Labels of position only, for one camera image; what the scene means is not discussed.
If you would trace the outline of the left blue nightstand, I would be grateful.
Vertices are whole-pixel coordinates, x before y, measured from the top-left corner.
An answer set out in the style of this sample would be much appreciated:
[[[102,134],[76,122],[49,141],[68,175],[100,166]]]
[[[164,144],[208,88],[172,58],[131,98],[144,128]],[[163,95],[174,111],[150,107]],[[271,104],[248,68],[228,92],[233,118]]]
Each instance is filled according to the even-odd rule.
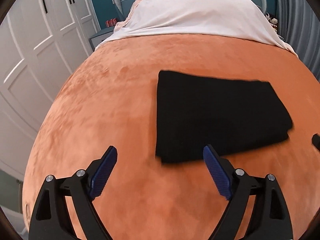
[[[89,38],[89,43],[92,47],[92,50],[95,51],[95,48],[103,42],[105,39],[110,37],[113,34],[114,26],[102,29],[101,31],[94,34]]]

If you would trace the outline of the red boxes on nightstand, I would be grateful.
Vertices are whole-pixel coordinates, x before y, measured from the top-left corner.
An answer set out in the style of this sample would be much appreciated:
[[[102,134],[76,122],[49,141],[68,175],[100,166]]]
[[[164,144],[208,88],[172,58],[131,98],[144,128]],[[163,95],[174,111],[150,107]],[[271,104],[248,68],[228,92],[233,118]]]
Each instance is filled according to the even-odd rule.
[[[105,22],[105,25],[106,25],[107,28],[115,27],[116,24],[117,24],[117,22],[118,22],[118,19],[117,19],[117,18],[112,18],[112,19],[110,19],[110,20],[107,20],[107,21]]]

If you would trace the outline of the white wardrobe with red decals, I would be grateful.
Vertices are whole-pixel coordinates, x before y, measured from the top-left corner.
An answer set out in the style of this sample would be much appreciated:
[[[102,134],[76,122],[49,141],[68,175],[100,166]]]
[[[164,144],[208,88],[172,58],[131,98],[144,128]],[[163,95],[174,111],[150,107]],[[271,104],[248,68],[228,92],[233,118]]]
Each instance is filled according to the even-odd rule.
[[[92,54],[91,0],[16,0],[1,23],[1,170],[24,178],[54,99]]]

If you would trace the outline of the grey curtain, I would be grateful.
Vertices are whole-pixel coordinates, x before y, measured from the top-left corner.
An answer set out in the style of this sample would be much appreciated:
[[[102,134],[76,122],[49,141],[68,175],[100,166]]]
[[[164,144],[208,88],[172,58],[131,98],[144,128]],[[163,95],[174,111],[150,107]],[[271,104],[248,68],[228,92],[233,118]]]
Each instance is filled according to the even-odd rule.
[[[306,0],[278,0],[278,33],[319,80],[319,19]]]

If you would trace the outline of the black pants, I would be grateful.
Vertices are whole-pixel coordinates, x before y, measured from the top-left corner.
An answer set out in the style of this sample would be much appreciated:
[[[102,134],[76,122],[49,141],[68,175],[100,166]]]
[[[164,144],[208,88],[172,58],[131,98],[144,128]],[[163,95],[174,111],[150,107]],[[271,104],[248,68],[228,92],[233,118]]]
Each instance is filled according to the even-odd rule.
[[[165,164],[196,161],[288,139],[293,121],[269,82],[158,74],[155,155]]]

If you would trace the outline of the red doll figurines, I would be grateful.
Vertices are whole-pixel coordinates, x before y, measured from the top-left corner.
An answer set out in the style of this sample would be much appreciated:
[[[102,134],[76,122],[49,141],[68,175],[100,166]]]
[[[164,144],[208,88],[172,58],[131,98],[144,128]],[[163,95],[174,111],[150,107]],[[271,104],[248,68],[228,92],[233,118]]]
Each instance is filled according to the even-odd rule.
[[[268,20],[271,27],[277,32],[278,29],[278,20],[273,17],[273,15],[269,14],[268,12],[265,14],[266,19]]]

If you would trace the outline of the white pillow cover sheet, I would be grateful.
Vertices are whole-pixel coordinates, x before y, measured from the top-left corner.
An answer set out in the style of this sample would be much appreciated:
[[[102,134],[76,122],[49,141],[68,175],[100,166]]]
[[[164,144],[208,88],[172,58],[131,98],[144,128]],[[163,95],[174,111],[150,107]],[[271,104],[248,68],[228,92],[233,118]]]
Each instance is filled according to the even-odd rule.
[[[251,0],[136,0],[128,17],[103,43],[165,34],[234,37],[294,52]]]

